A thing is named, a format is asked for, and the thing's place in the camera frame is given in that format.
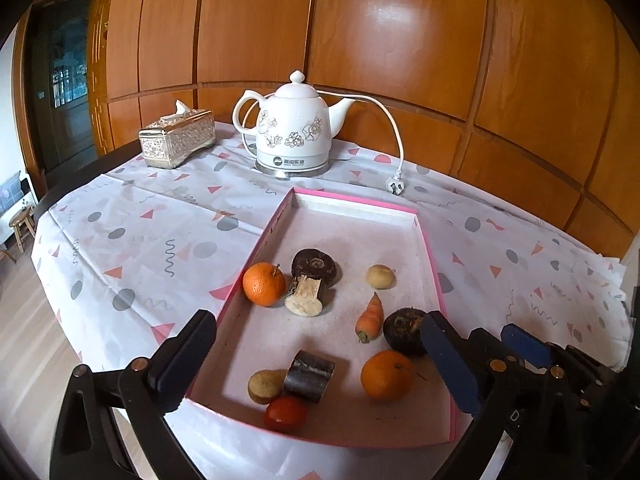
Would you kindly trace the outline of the orange mandarin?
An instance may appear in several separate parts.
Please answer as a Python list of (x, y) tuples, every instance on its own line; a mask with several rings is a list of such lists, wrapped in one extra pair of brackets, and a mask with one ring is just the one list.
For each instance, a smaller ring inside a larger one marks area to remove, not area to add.
[(242, 286), (245, 296), (253, 304), (271, 307), (284, 295), (286, 279), (278, 266), (258, 262), (244, 272)]
[(417, 379), (428, 382), (406, 356), (384, 350), (371, 356), (360, 370), (360, 384), (367, 397), (388, 403), (408, 396)]

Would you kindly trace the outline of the dark round water chestnut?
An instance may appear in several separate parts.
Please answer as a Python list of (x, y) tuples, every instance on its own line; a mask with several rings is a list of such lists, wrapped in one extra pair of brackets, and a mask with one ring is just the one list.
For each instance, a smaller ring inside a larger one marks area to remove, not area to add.
[(401, 308), (391, 313), (383, 323), (383, 335), (390, 348), (407, 358), (426, 356), (421, 339), (425, 315), (425, 311), (416, 308)]

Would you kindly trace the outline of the small yellow-brown fruit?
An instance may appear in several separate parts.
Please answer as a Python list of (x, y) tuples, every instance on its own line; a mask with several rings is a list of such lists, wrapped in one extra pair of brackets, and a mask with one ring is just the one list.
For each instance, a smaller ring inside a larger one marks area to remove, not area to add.
[(283, 391), (286, 370), (258, 370), (247, 382), (247, 393), (257, 404), (269, 404)]

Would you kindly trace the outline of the small orange carrot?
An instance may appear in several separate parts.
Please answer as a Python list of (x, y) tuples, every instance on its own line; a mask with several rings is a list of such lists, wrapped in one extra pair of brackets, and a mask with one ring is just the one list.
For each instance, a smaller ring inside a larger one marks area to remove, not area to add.
[(381, 333), (383, 323), (382, 301), (375, 292), (355, 324), (355, 333), (359, 341), (362, 344), (367, 344), (375, 339)]

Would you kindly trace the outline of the red tomato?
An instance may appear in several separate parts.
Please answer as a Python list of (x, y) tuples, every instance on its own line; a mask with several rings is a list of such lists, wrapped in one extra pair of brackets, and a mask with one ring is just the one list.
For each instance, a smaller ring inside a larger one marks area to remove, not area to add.
[(262, 419), (268, 429), (290, 434), (302, 429), (308, 414), (309, 405), (302, 399), (280, 396), (267, 406)]

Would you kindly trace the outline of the small tan potato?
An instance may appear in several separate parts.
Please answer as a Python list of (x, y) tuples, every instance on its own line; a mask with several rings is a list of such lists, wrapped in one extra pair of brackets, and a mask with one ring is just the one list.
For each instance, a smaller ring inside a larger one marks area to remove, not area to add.
[(395, 285), (396, 275), (389, 266), (374, 264), (367, 270), (366, 281), (374, 289), (389, 289)]

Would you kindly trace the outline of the dark cylinder yam piece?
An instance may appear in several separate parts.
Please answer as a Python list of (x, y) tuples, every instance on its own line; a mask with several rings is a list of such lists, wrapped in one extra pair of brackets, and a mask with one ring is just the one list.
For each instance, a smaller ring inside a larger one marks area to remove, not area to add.
[(334, 370), (333, 361), (299, 350), (285, 374), (283, 391), (306, 402), (319, 404)]

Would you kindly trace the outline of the dark cut yam chunk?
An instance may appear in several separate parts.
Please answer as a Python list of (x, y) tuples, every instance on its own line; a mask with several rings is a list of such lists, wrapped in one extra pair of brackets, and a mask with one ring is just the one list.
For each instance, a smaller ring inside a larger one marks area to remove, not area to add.
[(305, 274), (294, 276), (284, 305), (292, 313), (304, 318), (314, 318), (322, 313), (333, 299), (329, 285), (321, 278)]

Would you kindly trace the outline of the dark round taro top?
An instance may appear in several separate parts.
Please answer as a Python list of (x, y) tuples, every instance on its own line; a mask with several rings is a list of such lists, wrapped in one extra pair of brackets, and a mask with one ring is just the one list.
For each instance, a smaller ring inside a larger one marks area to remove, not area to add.
[(291, 274), (293, 278), (306, 276), (313, 280), (321, 280), (332, 285), (337, 277), (337, 265), (334, 259), (317, 248), (300, 250), (292, 260)]

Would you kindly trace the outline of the patterned white tablecloth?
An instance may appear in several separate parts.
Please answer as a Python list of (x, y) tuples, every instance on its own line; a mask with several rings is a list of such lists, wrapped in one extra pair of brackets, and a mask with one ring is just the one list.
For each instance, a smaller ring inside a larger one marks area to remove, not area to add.
[[(175, 170), (129, 155), (44, 207), (32, 261), (80, 358), (112, 370), (147, 356), (200, 309), (219, 312), (288, 182), (257, 172), (232, 127)], [(509, 322), (608, 365), (626, 359), (625, 269), (479, 188), (405, 162), (398, 202), (426, 227), (460, 332)], [(183, 404), (169, 419), (214, 479), (424, 479), (444, 448), (340, 450), (232, 428)]]

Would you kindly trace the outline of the pink shallow tray box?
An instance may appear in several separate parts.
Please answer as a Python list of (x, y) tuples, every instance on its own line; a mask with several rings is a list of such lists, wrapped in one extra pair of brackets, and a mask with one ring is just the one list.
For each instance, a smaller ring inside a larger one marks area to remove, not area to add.
[(337, 264), (333, 299), (322, 313), (304, 318), (284, 304), (254, 306), (235, 285), (217, 315), (216, 342), (189, 393), (191, 401), (221, 422), (253, 428), (265, 437), (264, 409), (250, 400), (247, 382), (258, 370), (285, 370), (299, 350), (335, 363), (328, 388), (298, 436), (348, 448), (418, 448), (454, 437), (456, 409), (427, 358), (416, 360), (417, 379), (405, 398), (388, 403), (367, 397), (361, 367), (386, 349), (383, 337), (370, 344), (355, 333), (358, 316), (374, 289), (366, 273), (375, 263), (394, 270), (395, 285), (378, 292), (383, 311), (444, 304), (430, 246), (415, 210), (335, 193), (294, 188), (273, 214), (248, 261), (279, 263), (285, 271), (301, 249), (317, 248)]

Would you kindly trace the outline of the small wooden stool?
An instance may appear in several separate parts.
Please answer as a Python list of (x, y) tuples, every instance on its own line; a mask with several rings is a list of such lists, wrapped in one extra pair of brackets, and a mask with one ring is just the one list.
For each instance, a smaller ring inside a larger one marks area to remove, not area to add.
[(33, 206), (25, 206), (17, 211), (11, 218), (9, 227), (13, 230), (18, 250), (21, 254), (25, 252), (24, 238), (27, 234), (31, 237), (36, 236), (36, 226), (34, 217), (35, 208)]

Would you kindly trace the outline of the silver ornate tissue box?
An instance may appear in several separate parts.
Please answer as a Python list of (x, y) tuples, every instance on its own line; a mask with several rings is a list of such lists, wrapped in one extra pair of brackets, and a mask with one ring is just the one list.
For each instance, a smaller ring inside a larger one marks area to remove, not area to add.
[(194, 110), (182, 101), (176, 110), (143, 127), (138, 138), (142, 157), (150, 167), (175, 169), (195, 152), (216, 141), (215, 117), (211, 110)]

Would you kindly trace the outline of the white ceramic electric kettle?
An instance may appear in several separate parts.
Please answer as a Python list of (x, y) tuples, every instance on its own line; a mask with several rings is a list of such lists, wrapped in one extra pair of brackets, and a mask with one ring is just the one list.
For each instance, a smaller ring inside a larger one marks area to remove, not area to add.
[[(240, 121), (240, 111), (248, 101), (259, 105), (253, 128), (244, 127)], [(278, 178), (291, 174), (307, 177), (328, 169), (332, 140), (354, 103), (352, 96), (344, 96), (329, 106), (296, 70), (272, 96), (246, 90), (235, 104), (232, 124), (241, 136), (254, 136), (258, 170)]]

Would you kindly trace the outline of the dark glass door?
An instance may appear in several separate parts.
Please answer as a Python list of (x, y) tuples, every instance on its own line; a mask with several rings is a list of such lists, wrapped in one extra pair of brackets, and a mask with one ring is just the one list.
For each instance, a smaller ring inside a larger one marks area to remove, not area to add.
[(87, 84), (90, 0), (32, 8), (26, 29), (25, 89), (44, 170), (93, 147)]

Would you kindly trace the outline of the wooden cabinet wall panels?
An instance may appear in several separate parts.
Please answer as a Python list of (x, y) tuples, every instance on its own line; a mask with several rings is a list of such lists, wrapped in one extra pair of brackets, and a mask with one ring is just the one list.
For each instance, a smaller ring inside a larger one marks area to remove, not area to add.
[(607, 256), (639, 231), (639, 47), (605, 0), (93, 0), (100, 152), (177, 100), (228, 120), (294, 70), (341, 138), (450, 174)]

